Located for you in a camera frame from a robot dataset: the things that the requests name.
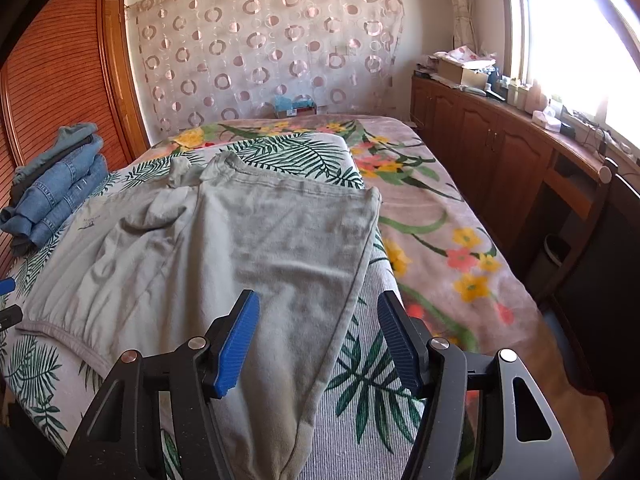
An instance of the wall covering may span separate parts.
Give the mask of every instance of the wall covering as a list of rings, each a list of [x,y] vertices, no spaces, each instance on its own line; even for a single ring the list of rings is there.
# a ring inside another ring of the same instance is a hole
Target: wall covering
[[[271,117],[277,96],[328,113],[392,111],[401,0],[141,0],[129,11],[163,135]]]

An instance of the wardrobe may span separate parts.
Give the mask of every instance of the wardrobe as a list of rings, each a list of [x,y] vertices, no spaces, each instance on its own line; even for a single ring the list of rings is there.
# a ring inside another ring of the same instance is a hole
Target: wardrobe
[[[92,122],[110,171],[148,148],[130,72],[124,0],[50,0],[0,70],[0,202],[17,166],[54,143],[60,126]],[[0,276],[12,261],[0,235]]]

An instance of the bed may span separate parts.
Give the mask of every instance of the bed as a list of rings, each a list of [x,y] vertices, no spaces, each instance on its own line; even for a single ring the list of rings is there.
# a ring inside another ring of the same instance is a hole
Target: bed
[[[229,146],[240,151],[264,137],[274,138],[270,142],[276,145],[278,138],[317,140],[315,136],[327,134],[341,137],[353,157],[345,156],[335,168],[333,183],[362,186],[362,176],[364,186],[377,186],[382,193],[380,236],[367,271],[371,289],[395,288],[397,282],[408,313],[422,318],[434,335],[463,349],[487,354],[503,347],[515,349],[559,419],[582,477],[596,478],[611,458],[603,403],[569,385],[556,343],[534,301],[447,171],[401,122],[307,116],[209,124],[160,142],[130,166],[111,173],[97,192],[118,192],[163,174],[173,156],[202,164]],[[295,157],[316,155],[310,149]],[[269,167],[264,160],[245,161]],[[18,286],[6,304],[24,302],[63,235],[64,227],[41,251],[16,261],[10,275]],[[65,450],[102,378],[53,339],[15,330],[0,336],[0,367],[23,409],[53,444]],[[476,402],[477,396],[469,392],[459,478],[468,474],[472,463],[473,440],[468,437]],[[318,407],[311,456],[301,478],[399,478],[423,408],[402,389],[386,352],[375,302],[363,298]],[[175,445],[169,432],[163,436],[170,478],[179,478]]]

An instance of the chair backrest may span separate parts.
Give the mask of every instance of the chair backrest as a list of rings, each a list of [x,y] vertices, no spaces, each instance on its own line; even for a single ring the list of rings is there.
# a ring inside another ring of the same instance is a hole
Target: chair backrest
[[[619,175],[581,256],[554,293],[594,389],[614,412],[640,399],[640,195]]]

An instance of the metal screw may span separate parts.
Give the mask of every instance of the metal screw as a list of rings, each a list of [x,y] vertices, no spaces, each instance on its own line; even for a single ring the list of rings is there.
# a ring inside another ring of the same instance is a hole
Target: metal screw
[[[434,337],[431,340],[431,346],[436,350],[446,350],[447,348],[449,348],[449,341],[447,341],[443,337]]]
[[[513,363],[518,358],[516,352],[511,350],[510,348],[503,348],[500,350],[500,359],[503,361],[507,361],[508,363]]]
[[[189,343],[188,343],[189,348],[191,348],[191,350],[200,350],[206,344],[207,344],[207,340],[204,339],[203,337],[193,337],[189,339]]]
[[[126,352],[123,352],[122,355],[120,356],[120,359],[122,360],[123,363],[132,363],[137,358],[138,358],[138,352],[136,352],[135,350],[127,350]]]

